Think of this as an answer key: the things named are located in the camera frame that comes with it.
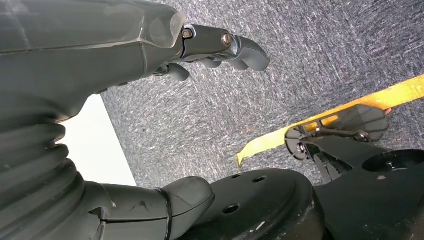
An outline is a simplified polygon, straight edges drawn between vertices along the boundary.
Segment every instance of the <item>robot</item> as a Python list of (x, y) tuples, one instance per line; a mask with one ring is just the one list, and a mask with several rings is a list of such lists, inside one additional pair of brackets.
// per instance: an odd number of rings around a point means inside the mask
[(264, 71), (270, 59), (254, 41), (186, 25), (162, 4), (0, 6), (0, 239), (424, 239), (424, 151), (376, 146), (389, 119), (365, 105), (287, 132), (288, 150), (318, 165), (330, 181), (323, 186), (283, 169), (157, 189), (84, 181), (56, 142), (59, 123), (90, 95), (152, 75), (184, 81), (190, 74), (178, 63)]

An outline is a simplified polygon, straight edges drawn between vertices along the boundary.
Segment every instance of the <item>scratch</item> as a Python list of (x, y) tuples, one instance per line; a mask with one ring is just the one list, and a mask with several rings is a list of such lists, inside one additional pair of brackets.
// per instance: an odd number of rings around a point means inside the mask
[(259, 226), (257, 226), (256, 231), (258, 231), (260, 228), (262, 228), (262, 226), (265, 224), (265, 222), (263, 221)]

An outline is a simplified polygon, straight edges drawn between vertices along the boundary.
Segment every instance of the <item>black circular base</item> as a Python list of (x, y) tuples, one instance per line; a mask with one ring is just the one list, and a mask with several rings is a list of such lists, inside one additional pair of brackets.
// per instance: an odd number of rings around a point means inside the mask
[(257, 170), (211, 186), (214, 203), (181, 240), (323, 239), (321, 205), (298, 172)]

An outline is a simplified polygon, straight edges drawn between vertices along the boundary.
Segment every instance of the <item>white wall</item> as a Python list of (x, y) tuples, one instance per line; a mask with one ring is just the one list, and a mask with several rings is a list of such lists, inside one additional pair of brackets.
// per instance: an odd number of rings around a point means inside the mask
[(59, 143), (86, 181), (136, 186), (100, 95), (88, 98), (81, 113), (64, 122), (66, 136)]

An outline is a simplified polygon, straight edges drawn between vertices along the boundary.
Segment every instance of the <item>mechanical part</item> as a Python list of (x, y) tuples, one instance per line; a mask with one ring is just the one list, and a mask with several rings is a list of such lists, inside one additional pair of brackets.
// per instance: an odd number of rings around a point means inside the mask
[[(357, 167), (315, 188), (333, 239), (422, 239), (424, 233), (418, 229), (424, 217), (424, 151), (386, 151), (367, 157), (369, 143), (343, 140), (344, 149), (355, 149), (350, 153)], [(392, 170), (387, 162), (403, 170)]]
[(185, 25), (181, 36), (182, 49), (174, 58), (159, 66), (153, 75), (171, 75), (178, 81), (185, 81), (190, 73), (177, 65), (181, 62), (201, 62), (213, 69), (228, 61), (238, 70), (252, 68), (255, 71), (264, 71), (270, 63), (267, 54), (258, 44), (250, 39), (232, 35), (225, 29)]
[(372, 143), (378, 142), (388, 129), (389, 119), (383, 110), (359, 104), (290, 128), (285, 134), (285, 145), (295, 159), (313, 159), (308, 151), (298, 151), (298, 144), (304, 138), (339, 136)]
[(182, 38), (190, 39), (193, 37), (193, 32), (189, 28), (182, 30)]
[(306, 147), (303, 143), (299, 142), (297, 144), (297, 152), (300, 154), (305, 154), (306, 153)]
[(221, 41), (225, 47), (229, 47), (231, 46), (231, 43), (233, 42), (233, 37), (231, 37), (229, 32), (224, 32), (222, 33)]
[(311, 183), (298, 172), (250, 171), (211, 186), (215, 202), (180, 240), (323, 239), (323, 210)]

